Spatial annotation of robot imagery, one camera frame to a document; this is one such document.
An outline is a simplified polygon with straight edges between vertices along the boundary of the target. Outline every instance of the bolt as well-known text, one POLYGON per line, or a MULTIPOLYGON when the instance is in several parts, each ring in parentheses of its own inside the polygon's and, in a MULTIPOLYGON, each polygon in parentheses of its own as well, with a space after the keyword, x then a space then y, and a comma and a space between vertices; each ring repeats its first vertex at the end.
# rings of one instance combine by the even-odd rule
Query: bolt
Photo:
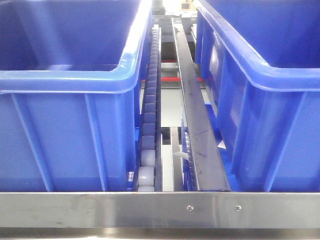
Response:
POLYGON ((189 212, 191 212, 191 211, 193 211, 195 208, 194 208, 194 206, 188 205, 188 206, 186 206, 186 209, 187 209, 189 212))
POLYGON ((236 210, 237 212, 240 212, 241 209, 242 209, 241 205, 236 205, 234 207, 234 210, 236 210))

